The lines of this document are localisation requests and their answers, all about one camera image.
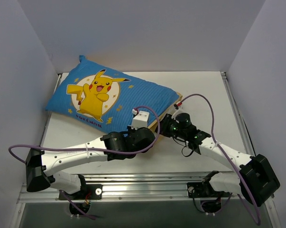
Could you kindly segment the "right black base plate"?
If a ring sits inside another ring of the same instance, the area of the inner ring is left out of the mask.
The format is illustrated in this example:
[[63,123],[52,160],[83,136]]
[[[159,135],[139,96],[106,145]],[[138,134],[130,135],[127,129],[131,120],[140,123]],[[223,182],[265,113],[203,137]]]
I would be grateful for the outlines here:
[[208,182],[187,183],[187,194],[190,198],[214,198],[219,192],[215,191]]

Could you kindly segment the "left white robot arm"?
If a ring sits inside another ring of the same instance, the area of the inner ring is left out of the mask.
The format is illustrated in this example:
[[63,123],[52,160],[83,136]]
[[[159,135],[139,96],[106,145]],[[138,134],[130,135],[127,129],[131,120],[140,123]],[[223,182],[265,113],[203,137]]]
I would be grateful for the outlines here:
[[53,188],[82,199],[87,192],[84,177],[68,174],[65,169],[91,162],[134,158],[151,148],[155,138],[150,129],[142,127],[111,132],[90,142],[55,151],[32,148],[25,161],[27,191]]

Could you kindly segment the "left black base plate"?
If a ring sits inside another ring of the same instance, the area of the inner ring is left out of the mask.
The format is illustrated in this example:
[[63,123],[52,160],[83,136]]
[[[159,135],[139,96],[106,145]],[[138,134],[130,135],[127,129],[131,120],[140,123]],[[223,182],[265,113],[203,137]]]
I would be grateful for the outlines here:
[[71,200],[100,200],[102,188],[102,184],[85,184],[80,187],[63,187],[61,190]]

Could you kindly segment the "aluminium frame rail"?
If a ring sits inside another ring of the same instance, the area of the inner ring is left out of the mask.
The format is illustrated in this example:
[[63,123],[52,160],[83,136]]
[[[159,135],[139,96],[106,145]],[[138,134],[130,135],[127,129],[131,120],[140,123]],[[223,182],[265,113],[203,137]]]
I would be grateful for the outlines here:
[[[221,143],[253,154],[248,133],[222,72],[134,72],[133,76],[170,87],[186,100],[182,107],[192,123],[205,132],[214,131]],[[61,114],[51,114],[42,145],[65,148],[89,142],[101,132]],[[193,154],[172,139],[161,137],[145,154],[134,159],[93,162],[69,168],[83,174],[88,184],[101,184],[102,202],[187,200],[187,183],[200,181],[211,171],[230,173],[211,158]]]

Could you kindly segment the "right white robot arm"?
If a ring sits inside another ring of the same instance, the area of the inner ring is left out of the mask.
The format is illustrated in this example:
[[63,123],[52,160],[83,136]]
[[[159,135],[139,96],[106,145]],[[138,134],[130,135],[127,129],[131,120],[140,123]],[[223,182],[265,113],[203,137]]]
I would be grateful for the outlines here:
[[209,133],[191,123],[188,113],[180,113],[176,117],[166,114],[160,122],[160,133],[168,138],[181,139],[193,152],[209,157],[232,171],[214,171],[206,178],[201,186],[207,196],[221,191],[230,192],[260,207],[280,188],[280,182],[265,156],[252,156],[215,141]]

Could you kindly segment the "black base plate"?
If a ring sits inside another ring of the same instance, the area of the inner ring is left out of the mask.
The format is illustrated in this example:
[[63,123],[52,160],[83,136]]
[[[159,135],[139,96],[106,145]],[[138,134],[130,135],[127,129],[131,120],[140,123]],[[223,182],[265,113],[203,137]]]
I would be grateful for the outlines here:
[[190,198],[214,198],[219,192],[215,191],[208,182],[187,183],[187,194]]
[[61,190],[71,200],[100,200],[102,188],[102,184],[85,184],[80,187],[63,187]]

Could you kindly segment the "blue Pikachu pillowcase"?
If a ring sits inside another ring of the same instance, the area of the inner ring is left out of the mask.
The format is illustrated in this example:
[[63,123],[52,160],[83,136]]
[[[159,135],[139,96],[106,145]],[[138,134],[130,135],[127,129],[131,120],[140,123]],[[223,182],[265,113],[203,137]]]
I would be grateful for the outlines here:
[[104,133],[126,130],[132,109],[153,109],[161,117],[181,99],[171,88],[127,75],[79,56],[46,110],[70,116]]

